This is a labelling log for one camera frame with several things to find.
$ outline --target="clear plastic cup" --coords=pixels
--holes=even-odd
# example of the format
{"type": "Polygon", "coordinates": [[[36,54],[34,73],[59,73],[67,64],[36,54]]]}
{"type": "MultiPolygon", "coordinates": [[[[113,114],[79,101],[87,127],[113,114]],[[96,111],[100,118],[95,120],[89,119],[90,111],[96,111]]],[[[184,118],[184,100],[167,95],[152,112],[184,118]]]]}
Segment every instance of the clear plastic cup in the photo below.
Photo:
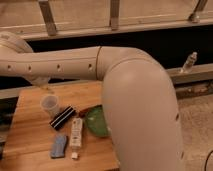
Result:
{"type": "Polygon", "coordinates": [[[59,112],[58,97],[55,95],[45,95],[40,101],[41,108],[45,110],[51,118],[54,118],[59,112]]]}

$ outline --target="screw hole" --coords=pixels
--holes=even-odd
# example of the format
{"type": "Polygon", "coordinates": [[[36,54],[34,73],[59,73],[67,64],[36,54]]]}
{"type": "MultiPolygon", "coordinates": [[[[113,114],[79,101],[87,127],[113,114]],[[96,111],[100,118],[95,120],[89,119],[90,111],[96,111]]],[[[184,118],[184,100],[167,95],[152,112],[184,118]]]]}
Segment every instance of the screw hole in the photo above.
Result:
{"type": "Polygon", "coordinates": [[[29,72],[31,72],[31,71],[32,71],[32,68],[31,68],[31,66],[29,66],[29,67],[28,67],[28,70],[29,70],[29,72]]]}
{"type": "Polygon", "coordinates": [[[88,65],[88,69],[89,69],[89,70],[92,70],[92,64],[89,64],[89,65],[88,65]]]}
{"type": "Polygon", "coordinates": [[[180,115],[179,115],[179,113],[178,113],[178,114],[176,115],[176,117],[175,117],[175,121],[178,121],[179,118],[180,118],[180,115]]]}
{"type": "Polygon", "coordinates": [[[7,69],[11,71],[11,65],[7,65],[7,69]]]}
{"type": "Polygon", "coordinates": [[[61,66],[58,64],[57,65],[57,70],[60,71],[61,70],[61,66]]]}
{"type": "Polygon", "coordinates": [[[184,151],[181,153],[181,159],[184,158],[184,151]]]}

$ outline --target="white container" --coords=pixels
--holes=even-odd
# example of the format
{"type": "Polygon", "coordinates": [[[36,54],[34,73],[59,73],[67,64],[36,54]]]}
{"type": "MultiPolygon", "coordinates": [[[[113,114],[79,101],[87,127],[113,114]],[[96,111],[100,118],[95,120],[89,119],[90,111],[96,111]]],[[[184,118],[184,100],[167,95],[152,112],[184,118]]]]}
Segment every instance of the white container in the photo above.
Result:
{"type": "Polygon", "coordinates": [[[45,95],[40,101],[41,108],[45,110],[51,118],[54,118],[59,112],[58,97],[55,95],[45,95]]]}

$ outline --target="white bottle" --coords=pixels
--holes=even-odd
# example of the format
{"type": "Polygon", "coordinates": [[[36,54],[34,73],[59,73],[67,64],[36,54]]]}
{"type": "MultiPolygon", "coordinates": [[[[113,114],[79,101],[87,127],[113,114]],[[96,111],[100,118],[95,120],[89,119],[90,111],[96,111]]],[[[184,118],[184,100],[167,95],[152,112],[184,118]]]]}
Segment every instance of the white bottle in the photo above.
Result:
{"type": "Polygon", "coordinates": [[[193,52],[190,54],[184,63],[183,67],[181,68],[180,73],[189,73],[192,70],[193,65],[197,61],[197,52],[193,52]]]}

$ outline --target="black cord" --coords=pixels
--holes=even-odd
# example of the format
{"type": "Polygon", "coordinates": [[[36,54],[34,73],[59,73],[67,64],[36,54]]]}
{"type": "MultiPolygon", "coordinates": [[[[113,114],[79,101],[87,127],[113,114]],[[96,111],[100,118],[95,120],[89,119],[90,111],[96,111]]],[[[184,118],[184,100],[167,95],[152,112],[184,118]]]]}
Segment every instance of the black cord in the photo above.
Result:
{"type": "Polygon", "coordinates": [[[207,157],[206,157],[205,166],[204,166],[204,171],[207,171],[207,164],[208,164],[209,158],[210,158],[210,156],[211,156],[212,153],[213,153],[213,150],[210,151],[209,154],[208,154],[207,157]]]}

